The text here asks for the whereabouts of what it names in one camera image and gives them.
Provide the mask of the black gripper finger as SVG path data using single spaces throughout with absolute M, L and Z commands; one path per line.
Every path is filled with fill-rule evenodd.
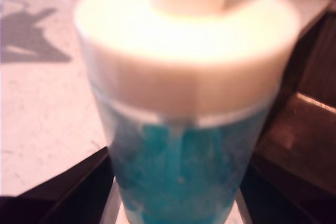
M 253 223 L 335 223 L 335 195 L 260 155 L 240 186 Z
M 18 196 L 1 196 L 1 223 L 99 223 L 113 178 L 104 147 Z

